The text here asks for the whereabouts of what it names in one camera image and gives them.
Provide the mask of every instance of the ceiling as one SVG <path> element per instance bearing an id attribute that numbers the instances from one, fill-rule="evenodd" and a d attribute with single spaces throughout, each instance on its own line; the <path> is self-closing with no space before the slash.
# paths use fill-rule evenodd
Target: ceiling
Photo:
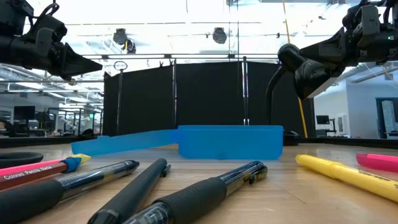
<path id="1" fill-rule="evenodd" d="M 35 15 L 38 15 L 52 0 L 28 2 L 34 7 Z M 331 37 L 341 27 L 341 18 L 347 9 L 359 1 L 346 2 L 349 4 L 287 1 L 286 19 L 291 43 L 305 47 Z M 177 63 L 223 61 L 228 60 L 228 54 L 274 63 L 279 47 L 288 42 L 284 7 L 279 2 L 241 0 L 231 7 L 226 5 L 226 0 L 58 0 L 57 3 L 60 9 L 54 16 L 64 22 L 68 29 L 62 41 L 68 42 L 75 52 L 104 65 L 102 71 L 77 76 L 77 80 L 102 80 L 104 72 L 117 74 L 113 65 L 119 58 L 128 64 L 127 71 L 158 67 L 160 62 L 168 65 L 169 59 L 161 59 L 164 54 L 172 54 L 173 58 L 177 58 Z M 379 12 L 382 14 L 383 11 L 384 8 L 380 7 Z M 225 44 L 217 44 L 211 38 L 215 27 L 223 27 L 229 34 Z M 137 54 L 121 55 L 125 52 L 112 40 L 117 28 L 126 29 L 136 43 Z M 109 56 L 110 59 L 103 60 L 100 55 L 115 55 L 115 59 Z M 74 86 L 51 83 L 52 80 L 62 80 L 44 71 L 27 72 L 23 68 L 10 68 L 7 65 L 0 67 L 0 78 L 45 80 L 48 83 L 39 83 L 44 90 L 103 91 L 101 82 L 78 83 Z M 0 88 L 10 89 L 10 86 L 3 84 Z M 11 89 L 35 90 L 16 84 L 12 84 Z M 68 94 L 59 93 L 62 97 L 68 97 Z M 101 94 L 95 92 L 73 92 L 74 96 L 76 94 L 93 103 L 102 102 Z"/>

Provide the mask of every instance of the desk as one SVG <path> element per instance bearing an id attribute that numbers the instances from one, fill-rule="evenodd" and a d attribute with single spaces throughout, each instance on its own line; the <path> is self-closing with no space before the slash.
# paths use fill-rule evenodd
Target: desk
<path id="1" fill-rule="evenodd" d="M 45 160 L 66 157 L 71 153 L 68 144 L 2 149 L 1 151 L 26 150 L 41 152 Z M 253 186 L 245 185 L 196 224 L 396 223 L 398 204 L 395 202 L 316 174 L 295 163 L 296 154 L 311 154 L 358 167 L 355 159 L 357 152 L 376 152 L 398 156 L 398 151 L 393 149 L 326 144 L 301 144 L 285 147 L 284 154 L 278 161 L 263 161 L 269 168 L 266 180 Z M 168 177 L 158 181 L 150 197 L 144 203 L 145 205 L 158 197 L 171 194 L 199 180 L 220 175 L 248 162 L 187 160 L 179 156 L 177 146 L 96 157 L 83 165 L 80 170 L 105 166 L 127 158 L 135 159 L 141 165 L 133 175 L 61 202 L 55 208 L 24 223 L 86 223 L 93 213 L 159 157 L 166 158 L 167 162 L 172 165 L 172 169 Z M 367 171 L 398 180 L 398 174 L 375 170 Z"/>

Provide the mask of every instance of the blue plastic container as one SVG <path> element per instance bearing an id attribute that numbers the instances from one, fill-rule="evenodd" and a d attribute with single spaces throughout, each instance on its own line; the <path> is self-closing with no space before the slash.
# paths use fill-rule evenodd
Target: blue plastic container
<path id="1" fill-rule="evenodd" d="M 278 159 L 282 126 L 179 126 L 180 155 L 190 159 Z"/>

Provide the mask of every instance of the pencil label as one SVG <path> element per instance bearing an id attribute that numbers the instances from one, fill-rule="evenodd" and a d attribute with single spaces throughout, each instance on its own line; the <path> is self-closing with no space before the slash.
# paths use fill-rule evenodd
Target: pencil label
<path id="1" fill-rule="evenodd" d="M 6 180 L 11 180 L 11 179 L 15 179 L 15 178 L 18 178 L 18 177 L 23 177 L 23 176 L 26 176 L 26 175 L 29 175 L 29 174 L 35 174 L 37 172 L 42 172 L 42 171 L 45 171 L 45 170 L 49 170 L 49 169 L 52 169 L 52 168 L 53 168 L 53 166 L 43 166 L 43 167 L 39 167 L 37 169 L 25 170 L 25 171 L 18 172 L 18 173 L 15 173 L 15 174 L 4 175 L 4 176 L 2 176 L 0 178 L 1 179 L 6 179 Z"/>

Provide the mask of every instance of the black ring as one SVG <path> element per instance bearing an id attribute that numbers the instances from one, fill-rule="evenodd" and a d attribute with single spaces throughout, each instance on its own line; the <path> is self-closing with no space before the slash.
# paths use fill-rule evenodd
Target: black ring
<path id="1" fill-rule="evenodd" d="M 43 154 L 36 152 L 10 152 L 0 154 L 0 169 L 40 162 Z"/>

